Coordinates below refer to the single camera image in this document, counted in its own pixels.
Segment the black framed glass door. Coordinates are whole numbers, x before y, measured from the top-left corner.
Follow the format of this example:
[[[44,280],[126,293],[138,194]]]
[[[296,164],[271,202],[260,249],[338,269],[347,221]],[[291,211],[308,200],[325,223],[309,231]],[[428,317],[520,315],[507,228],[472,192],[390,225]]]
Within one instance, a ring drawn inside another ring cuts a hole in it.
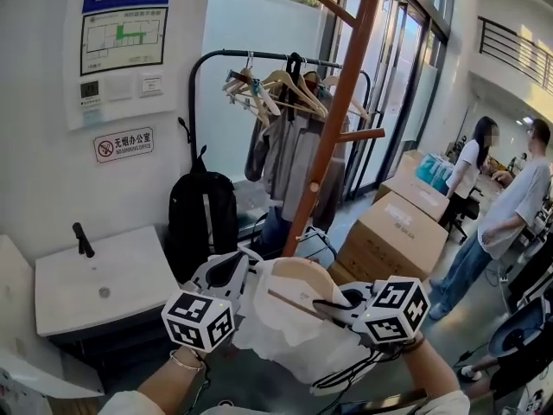
[[[361,0],[334,0],[351,15]],[[354,98],[368,115],[350,128],[385,136],[347,146],[343,201],[375,189],[397,172],[403,152],[422,137],[440,79],[454,0],[378,0]]]

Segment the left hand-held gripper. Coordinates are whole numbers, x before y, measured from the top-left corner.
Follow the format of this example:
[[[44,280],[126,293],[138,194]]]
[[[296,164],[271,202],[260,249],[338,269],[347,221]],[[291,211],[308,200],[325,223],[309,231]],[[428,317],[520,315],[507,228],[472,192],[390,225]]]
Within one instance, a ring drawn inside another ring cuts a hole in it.
[[[241,251],[215,255],[200,265],[192,282],[204,293],[224,293],[225,299],[177,291],[162,309],[170,340],[199,352],[213,352],[235,331],[232,303],[239,301],[249,269],[249,258]]]

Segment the white notice panel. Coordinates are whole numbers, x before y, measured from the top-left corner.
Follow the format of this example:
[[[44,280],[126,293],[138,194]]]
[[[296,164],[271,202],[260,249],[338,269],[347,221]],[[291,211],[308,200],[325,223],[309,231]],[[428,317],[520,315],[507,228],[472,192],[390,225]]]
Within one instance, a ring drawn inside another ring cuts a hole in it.
[[[63,32],[63,93],[67,117],[67,127],[70,131],[107,124],[126,118],[162,115],[175,111],[177,107],[176,87],[176,52],[174,18],[177,13],[175,0],[168,0],[167,5],[131,6],[110,10],[126,10],[141,7],[167,7],[168,20],[166,24],[164,62],[161,65],[131,67],[112,70],[103,73],[82,76],[80,74],[81,24],[84,0],[68,0]],[[139,77],[141,73],[163,73],[163,94],[153,97],[139,97]],[[105,77],[110,75],[130,75],[132,77],[131,99],[108,101],[105,97]],[[99,80],[102,103],[83,109],[80,106],[79,84],[88,80]]]

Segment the teal packets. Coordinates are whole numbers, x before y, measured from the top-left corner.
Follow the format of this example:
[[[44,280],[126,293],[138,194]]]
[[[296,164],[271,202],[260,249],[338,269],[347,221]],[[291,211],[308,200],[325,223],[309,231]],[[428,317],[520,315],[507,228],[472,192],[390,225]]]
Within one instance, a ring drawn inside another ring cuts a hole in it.
[[[416,169],[416,177],[440,192],[448,193],[446,181],[452,175],[454,165],[442,156],[434,153],[426,154]]]

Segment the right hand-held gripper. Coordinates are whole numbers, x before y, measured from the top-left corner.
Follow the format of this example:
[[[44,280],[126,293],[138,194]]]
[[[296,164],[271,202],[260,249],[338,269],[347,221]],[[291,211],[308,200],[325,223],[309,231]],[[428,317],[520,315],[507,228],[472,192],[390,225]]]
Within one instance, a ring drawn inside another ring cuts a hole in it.
[[[373,343],[415,338],[429,313],[429,298],[418,278],[390,276],[375,283],[355,281],[339,287],[349,302],[313,301],[315,311],[340,327],[368,334]],[[367,300],[363,310],[363,300]]]

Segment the white sink basin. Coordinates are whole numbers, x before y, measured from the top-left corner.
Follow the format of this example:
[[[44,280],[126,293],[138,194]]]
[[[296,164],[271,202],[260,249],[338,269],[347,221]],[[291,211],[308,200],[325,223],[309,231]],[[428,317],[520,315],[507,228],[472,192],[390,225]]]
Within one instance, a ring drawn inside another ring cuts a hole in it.
[[[94,328],[163,306],[179,290],[153,226],[35,261],[36,331],[43,337]]]

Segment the black glossy board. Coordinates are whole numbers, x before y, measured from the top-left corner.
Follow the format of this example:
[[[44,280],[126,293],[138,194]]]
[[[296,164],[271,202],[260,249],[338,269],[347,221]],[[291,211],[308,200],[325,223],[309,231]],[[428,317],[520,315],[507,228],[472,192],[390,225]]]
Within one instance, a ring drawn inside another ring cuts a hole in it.
[[[331,415],[414,415],[429,401],[424,389],[416,389],[384,399],[339,403]]]

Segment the person's left forearm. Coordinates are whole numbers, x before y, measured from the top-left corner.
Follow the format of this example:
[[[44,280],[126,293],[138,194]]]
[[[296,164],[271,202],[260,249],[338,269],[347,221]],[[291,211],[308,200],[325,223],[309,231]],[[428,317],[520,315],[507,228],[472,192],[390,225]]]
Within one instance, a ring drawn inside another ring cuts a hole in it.
[[[169,359],[137,389],[155,403],[165,415],[175,415],[196,375],[204,368],[203,356],[180,346]]]

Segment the wooden coat stand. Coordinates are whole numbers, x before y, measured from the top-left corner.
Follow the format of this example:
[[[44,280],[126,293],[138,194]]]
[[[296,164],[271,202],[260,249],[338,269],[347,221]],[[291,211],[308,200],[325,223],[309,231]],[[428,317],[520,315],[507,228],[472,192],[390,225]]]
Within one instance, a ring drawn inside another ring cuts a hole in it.
[[[349,14],[333,0],[318,1],[339,17],[342,22],[349,25],[352,28],[352,33],[343,61],[342,72],[336,86],[334,100],[327,115],[321,134],[321,141],[315,154],[310,175],[308,176],[308,184],[302,192],[301,201],[282,251],[284,257],[291,257],[296,252],[298,241],[303,234],[305,226],[308,224],[308,219],[318,200],[321,185],[327,173],[335,146],[337,144],[385,136],[385,130],[382,128],[355,132],[344,132],[342,130],[371,37],[378,9],[378,0],[360,0],[356,16]]]

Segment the white jacket with black stripes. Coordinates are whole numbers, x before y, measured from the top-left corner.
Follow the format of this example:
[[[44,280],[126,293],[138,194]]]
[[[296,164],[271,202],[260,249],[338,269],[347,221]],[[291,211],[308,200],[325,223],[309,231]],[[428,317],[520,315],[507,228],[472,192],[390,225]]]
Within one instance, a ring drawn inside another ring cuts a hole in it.
[[[382,354],[363,346],[350,329],[271,297],[267,283],[276,260],[260,261],[249,272],[232,344],[286,368],[315,395],[337,393],[359,381]]]

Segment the evacuation map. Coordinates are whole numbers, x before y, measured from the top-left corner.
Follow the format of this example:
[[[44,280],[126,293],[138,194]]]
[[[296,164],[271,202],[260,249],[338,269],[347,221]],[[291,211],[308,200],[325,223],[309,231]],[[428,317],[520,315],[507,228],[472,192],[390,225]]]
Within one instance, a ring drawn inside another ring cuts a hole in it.
[[[109,10],[82,17],[82,76],[164,62],[167,7]]]

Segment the black balcony railing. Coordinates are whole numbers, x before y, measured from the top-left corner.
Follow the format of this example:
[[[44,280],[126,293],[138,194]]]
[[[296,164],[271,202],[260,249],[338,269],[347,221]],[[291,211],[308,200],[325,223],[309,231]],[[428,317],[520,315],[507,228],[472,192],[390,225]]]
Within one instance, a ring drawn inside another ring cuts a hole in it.
[[[501,61],[553,96],[553,54],[506,26],[483,16],[478,20],[478,52]]]

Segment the bunch of wooden hangers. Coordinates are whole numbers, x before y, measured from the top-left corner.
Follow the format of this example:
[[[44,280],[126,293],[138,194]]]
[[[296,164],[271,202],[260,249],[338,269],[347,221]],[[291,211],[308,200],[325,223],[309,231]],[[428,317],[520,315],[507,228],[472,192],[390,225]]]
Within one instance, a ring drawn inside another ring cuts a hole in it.
[[[277,69],[264,79],[256,78],[251,67],[230,71],[222,90],[231,104],[256,117],[263,127],[288,111],[288,117],[305,113],[324,122],[327,119],[333,94],[340,78],[329,75],[320,79],[315,72],[294,76],[292,71]]]

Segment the labelled white wall switch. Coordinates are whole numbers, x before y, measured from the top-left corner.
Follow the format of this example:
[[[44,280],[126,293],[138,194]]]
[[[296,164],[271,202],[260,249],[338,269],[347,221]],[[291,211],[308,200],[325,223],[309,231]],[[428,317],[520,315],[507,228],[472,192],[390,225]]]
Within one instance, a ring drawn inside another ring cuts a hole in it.
[[[163,94],[163,73],[141,73],[139,97],[153,97]]]

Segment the white drawer cabinet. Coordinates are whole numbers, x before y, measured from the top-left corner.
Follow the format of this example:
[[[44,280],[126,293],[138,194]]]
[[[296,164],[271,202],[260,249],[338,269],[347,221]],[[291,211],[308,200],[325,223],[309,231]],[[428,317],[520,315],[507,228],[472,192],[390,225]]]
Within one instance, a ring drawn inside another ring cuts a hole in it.
[[[48,399],[0,368],[0,415],[53,415]]]

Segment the dark sink cabinet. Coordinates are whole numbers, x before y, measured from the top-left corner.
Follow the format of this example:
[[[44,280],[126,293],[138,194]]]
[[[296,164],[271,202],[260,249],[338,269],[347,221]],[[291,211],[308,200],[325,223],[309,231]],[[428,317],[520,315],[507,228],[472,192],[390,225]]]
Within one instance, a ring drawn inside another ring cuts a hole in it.
[[[107,392],[135,385],[161,366],[174,344],[161,308],[47,339],[96,370]]]

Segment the no smoking sign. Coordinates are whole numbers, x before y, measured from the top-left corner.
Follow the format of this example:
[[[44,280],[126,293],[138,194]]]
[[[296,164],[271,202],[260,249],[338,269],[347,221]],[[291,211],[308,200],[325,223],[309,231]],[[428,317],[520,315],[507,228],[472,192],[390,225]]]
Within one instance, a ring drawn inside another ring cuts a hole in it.
[[[143,127],[95,137],[93,146],[98,163],[149,154],[154,150],[154,130]]]

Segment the person's right forearm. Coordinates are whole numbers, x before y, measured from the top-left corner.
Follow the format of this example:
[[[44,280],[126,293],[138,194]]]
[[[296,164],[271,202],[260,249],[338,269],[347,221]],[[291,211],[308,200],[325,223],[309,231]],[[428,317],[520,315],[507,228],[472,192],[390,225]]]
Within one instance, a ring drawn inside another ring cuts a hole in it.
[[[402,357],[415,388],[424,389],[432,399],[461,389],[453,369],[427,339],[417,350],[403,353]]]

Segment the plain white wall switch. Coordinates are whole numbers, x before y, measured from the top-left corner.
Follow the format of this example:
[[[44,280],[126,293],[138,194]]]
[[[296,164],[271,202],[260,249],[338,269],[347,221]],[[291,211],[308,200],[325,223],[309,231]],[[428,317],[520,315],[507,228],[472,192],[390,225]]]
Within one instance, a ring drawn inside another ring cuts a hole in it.
[[[108,101],[131,99],[132,77],[130,75],[110,75],[105,77],[105,97]]]

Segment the black office chair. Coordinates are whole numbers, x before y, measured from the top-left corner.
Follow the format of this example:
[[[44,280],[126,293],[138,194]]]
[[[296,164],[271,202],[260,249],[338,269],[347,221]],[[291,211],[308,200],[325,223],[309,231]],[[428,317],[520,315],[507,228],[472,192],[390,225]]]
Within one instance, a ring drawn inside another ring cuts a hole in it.
[[[467,234],[462,227],[463,221],[466,218],[470,220],[477,220],[480,214],[480,202],[471,196],[474,191],[479,191],[479,189],[473,187],[466,198],[453,195],[450,199],[452,207],[448,220],[448,232],[450,233],[452,229],[455,228],[461,234],[461,238],[459,240],[460,245],[467,240]]]

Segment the dark blue bag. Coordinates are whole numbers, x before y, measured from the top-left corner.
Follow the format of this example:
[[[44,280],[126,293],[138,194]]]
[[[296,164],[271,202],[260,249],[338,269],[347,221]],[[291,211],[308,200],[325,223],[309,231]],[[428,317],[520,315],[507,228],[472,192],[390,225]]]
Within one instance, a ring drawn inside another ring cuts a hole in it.
[[[283,208],[271,207],[260,235],[251,245],[251,249],[263,259],[275,259],[282,255],[292,222],[282,216]]]

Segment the grey floor fan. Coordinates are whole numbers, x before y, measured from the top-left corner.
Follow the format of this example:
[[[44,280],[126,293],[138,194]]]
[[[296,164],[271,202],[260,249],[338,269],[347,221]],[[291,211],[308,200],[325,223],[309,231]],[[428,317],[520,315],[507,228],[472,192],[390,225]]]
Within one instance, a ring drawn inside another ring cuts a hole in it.
[[[488,343],[488,353],[500,358],[522,351],[549,323],[553,323],[553,298],[534,298],[498,327]]]

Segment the grey hanging jacket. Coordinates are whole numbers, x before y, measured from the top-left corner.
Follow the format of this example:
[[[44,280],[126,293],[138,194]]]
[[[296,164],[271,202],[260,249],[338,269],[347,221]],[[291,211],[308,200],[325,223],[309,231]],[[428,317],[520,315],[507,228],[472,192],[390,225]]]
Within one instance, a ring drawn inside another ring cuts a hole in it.
[[[291,222],[310,184],[308,176],[315,162],[324,123],[304,110],[279,107],[270,115],[268,126],[257,121],[251,134],[245,163],[245,178],[261,181],[265,192],[282,209],[282,218]],[[327,231],[333,224],[342,195],[346,169],[346,146],[337,144],[325,174],[318,202],[311,214],[315,227]]]

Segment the wall thermostat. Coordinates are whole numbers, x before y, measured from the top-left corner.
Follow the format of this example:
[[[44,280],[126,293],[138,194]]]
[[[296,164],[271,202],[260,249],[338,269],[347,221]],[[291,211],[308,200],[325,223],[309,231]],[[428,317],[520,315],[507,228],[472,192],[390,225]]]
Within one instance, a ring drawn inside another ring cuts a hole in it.
[[[88,80],[79,84],[80,106],[85,109],[102,103],[99,80]]]

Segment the black garment rack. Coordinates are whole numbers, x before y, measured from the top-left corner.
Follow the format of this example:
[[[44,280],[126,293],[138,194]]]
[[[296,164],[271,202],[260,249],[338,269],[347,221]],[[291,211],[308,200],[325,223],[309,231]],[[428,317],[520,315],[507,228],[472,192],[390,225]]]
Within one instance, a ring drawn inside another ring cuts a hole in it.
[[[240,49],[219,49],[211,51],[207,54],[203,54],[193,65],[189,76],[188,76],[188,119],[184,120],[183,118],[178,118],[180,125],[187,132],[187,140],[190,147],[190,156],[192,163],[195,163],[199,157],[199,151],[197,147],[197,128],[196,128],[196,95],[197,95],[197,75],[200,71],[200,67],[209,59],[217,56],[222,57],[235,57],[235,58],[246,58],[246,61],[253,61],[254,59],[260,60],[274,60],[274,61],[283,61],[288,63],[289,61],[301,61],[306,65],[315,65],[318,68],[331,68],[331,69],[342,69],[343,66],[336,62],[331,61],[321,61],[313,58],[301,57],[298,53],[293,53],[294,57],[290,57],[287,54],[276,54],[269,52],[260,52],[260,51],[249,51],[249,50],[240,50]],[[365,128],[371,128],[373,125],[373,118],[375,112],[369,112],[367,110],[369,106],[369,96],[372,89],[372,82],[369,74],[360,70],[359,74],[365,80],[365,97],[364,104],[360,108],[356,108],[354,113],[359,114],[359,122],[357,126],[357,131],[362,131]]]

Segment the black faucet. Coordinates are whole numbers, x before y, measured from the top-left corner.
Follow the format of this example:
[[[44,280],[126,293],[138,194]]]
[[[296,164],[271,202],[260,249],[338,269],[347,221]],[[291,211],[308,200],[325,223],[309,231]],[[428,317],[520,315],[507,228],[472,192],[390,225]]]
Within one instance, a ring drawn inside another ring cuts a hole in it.
[[[93,258],[95,256],[95,251],[92,249],[92,245],[86,237],[82,225],[79,222],[75,222],[72,229],[78,241],[79,254],[86,256],[88,259]]]

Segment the black backpack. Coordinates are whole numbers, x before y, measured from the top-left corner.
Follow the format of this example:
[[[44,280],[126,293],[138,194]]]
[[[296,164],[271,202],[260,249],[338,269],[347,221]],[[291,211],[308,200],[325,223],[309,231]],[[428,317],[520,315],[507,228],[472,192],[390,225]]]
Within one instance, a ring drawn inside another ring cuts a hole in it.
[[[237,200],[232,181],[207,170],[197,156],[190,171],[174,185],[168,203],[164,253],[183,284],[212,255],[238,248]]]

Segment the wooden hanger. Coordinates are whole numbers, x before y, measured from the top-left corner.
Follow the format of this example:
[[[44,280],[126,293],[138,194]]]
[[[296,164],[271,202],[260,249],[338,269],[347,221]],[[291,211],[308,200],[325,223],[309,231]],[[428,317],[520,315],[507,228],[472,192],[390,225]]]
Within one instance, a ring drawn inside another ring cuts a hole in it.
[[[314,301],[348,304],[327,270],[309,259],[277,259],[267,285],[271,297],[319,319]]]

